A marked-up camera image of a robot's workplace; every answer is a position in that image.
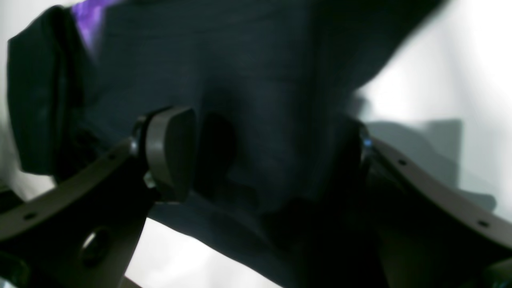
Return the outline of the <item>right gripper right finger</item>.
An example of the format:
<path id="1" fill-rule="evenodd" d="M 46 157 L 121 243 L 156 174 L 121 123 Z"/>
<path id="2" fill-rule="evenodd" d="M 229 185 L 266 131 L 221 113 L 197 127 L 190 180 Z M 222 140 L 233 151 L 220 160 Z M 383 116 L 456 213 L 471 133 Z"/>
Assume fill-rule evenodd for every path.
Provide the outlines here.
<path id="1" fill-rule="evenodd" d="M 358 288 L 510 288 L 511 224 L 356 123 L 362 182 Z"/>

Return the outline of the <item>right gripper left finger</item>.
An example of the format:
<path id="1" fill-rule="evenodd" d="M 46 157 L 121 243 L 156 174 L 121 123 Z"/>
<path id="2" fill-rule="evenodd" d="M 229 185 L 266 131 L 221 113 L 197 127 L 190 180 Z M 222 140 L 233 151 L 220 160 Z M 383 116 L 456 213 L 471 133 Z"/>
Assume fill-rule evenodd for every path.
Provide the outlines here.
<path id="1" fill-rule="evenodd" d="M 1 281 L 14 288 L 117 288 L 156 202 L 190 193 L 196 115 L 141 117 L 130 138 L 51 191 L 1 215 Z"/>

